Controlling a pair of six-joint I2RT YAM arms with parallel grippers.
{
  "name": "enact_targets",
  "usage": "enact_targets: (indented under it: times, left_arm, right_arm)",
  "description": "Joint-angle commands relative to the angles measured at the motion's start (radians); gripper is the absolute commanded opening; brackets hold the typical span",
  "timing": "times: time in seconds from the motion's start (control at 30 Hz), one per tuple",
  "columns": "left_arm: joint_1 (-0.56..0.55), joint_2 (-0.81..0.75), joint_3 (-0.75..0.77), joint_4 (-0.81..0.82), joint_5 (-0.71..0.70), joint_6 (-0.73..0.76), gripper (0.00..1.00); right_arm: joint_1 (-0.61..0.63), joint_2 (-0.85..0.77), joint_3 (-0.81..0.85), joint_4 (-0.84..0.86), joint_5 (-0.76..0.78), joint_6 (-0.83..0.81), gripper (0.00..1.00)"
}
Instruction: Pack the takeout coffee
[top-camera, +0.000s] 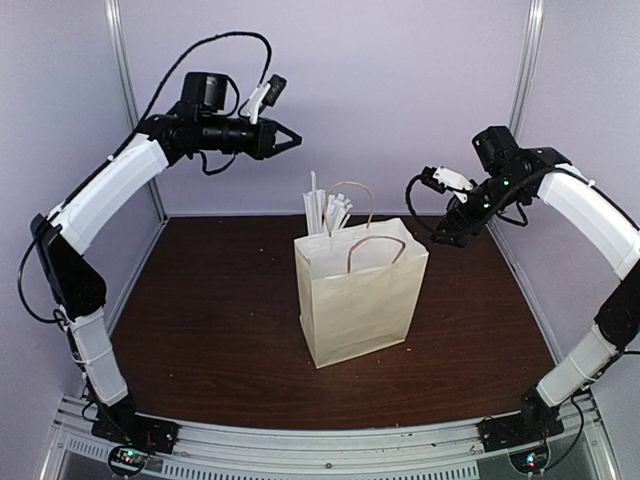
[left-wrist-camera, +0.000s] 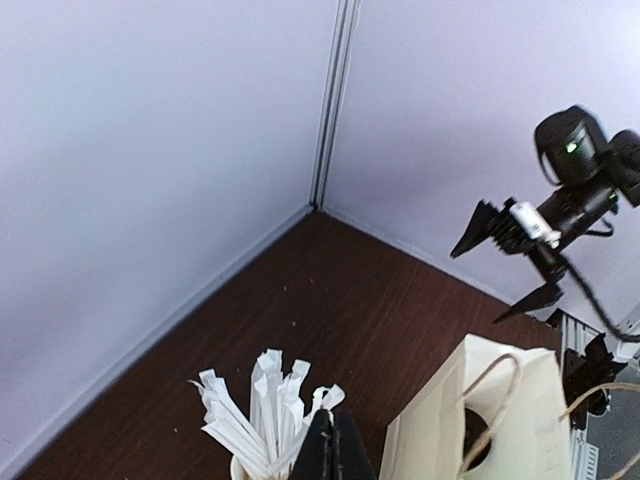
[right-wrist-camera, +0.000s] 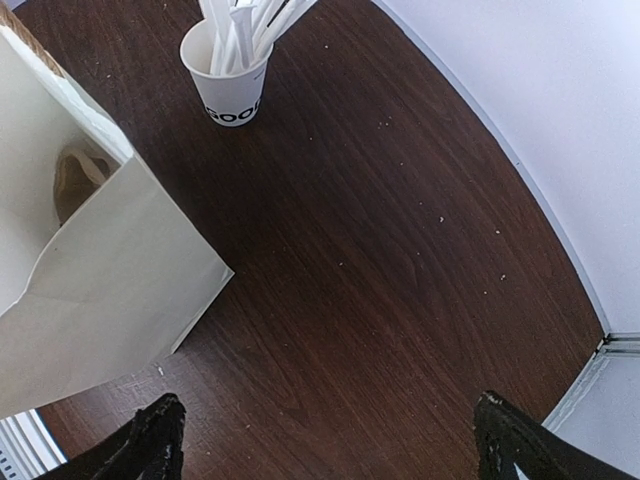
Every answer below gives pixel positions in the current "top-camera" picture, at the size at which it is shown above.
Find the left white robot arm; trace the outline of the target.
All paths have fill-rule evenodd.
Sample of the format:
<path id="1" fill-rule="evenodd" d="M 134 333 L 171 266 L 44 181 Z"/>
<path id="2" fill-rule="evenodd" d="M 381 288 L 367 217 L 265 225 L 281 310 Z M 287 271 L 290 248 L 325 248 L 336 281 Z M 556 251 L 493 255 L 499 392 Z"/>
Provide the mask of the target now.
<path id="1" fill-rule="evenodd" d="M 77 349 L 77 362 L 96 402 L 112 407 L 103 422 L 123 444 L 137 442 L 144 424 L 121 405 L 130 394 L 104 322 L 106 283 L 85 253 L 139 189 L 180 159 L 218 151 L 264 160 L 301 144 L 300 135 L 261 115 L 275 105 L 287 85 L 285 78 L 272 75 L 261 82 L 236 115 L 222 111 L 229 80 L 223 74 L 188 73 L 180 99 L 167 113 L 142 120 L 121 150 L 47 216 L 38 215 L 31 224 L 57 311 Z"/>

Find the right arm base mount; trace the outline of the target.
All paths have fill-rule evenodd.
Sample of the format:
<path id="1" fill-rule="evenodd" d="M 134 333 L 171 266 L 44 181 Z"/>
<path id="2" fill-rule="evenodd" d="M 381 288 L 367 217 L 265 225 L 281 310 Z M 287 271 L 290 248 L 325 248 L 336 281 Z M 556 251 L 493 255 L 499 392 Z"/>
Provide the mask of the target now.
<path id="1" fill-rule="evenodd" d="M 506 451 L 513 469 L 529 476 L 545 471 L 550 464 L 549 440 L 565 431 L 560 420 L 552 420 L 539 431 L 527 429 L 520 414 L 486 416 L 477 429 L 486 453 Z"/>

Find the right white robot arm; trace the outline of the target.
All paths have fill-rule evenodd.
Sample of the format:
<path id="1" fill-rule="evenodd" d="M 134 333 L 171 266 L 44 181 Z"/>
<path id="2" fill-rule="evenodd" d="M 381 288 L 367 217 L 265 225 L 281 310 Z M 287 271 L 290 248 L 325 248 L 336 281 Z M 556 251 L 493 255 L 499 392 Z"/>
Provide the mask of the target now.
<path id="1" fill-rule="evenodd" d="M 554 420 L 559 406 L 620 357 L 639 333 L 639 227 L 594 181 L 552 147 L 522 148 L 506 126 L 472 140 L 487 178 L 475 183 L 444 166 L 426 167 L 423 185 L 454 198 L 431 235 L 463 247 L 504 210 L 539 199 L 572 224 L 600 252 L 620 283 L 598 310 L 582 340 L 522 399 L 512 430 L 530 442 Z"/>

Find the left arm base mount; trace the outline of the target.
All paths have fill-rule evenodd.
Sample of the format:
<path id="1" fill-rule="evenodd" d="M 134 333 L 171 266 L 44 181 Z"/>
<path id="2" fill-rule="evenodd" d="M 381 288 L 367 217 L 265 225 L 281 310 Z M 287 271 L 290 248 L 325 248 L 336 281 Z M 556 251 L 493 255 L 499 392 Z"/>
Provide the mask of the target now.
<path id="1" fill-rule="evenodd" d="M 135 415 L 133 427 L 127 431 L 99 412 L 91 433 L 114 443 L 107 454 L 109 469 L 117 476 L 132 477 L 149 465 L 153 455 L 173 452 L 179 429 L 175 422 Z"/>

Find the brown paper bag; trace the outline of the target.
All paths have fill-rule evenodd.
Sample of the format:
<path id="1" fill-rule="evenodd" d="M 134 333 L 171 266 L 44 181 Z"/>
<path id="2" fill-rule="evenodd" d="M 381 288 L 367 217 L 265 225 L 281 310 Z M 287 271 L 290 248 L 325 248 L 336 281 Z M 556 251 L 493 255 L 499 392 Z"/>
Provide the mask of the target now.
<path id="1" fill-rule="evenodd" d="M 406 340 L 429 252 L 398 217 L 294 240 L 300 325 L 316 368 Z"/>

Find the single white straw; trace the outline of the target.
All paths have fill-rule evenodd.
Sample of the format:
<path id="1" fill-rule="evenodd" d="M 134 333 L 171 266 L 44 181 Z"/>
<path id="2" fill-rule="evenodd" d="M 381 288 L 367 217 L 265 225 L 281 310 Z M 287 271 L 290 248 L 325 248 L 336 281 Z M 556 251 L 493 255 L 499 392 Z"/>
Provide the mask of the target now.
<path id="1" fill-rule="evenodd" d="M 317 176 L 314 171 L 310 172 L 311 176 L 311 191 L 310 191 L 310 220 L 311 220 L 311 235 L 318 234 L 321 230 L 321 226 L 318 223 L 318 206 L 317 206 Z"/>

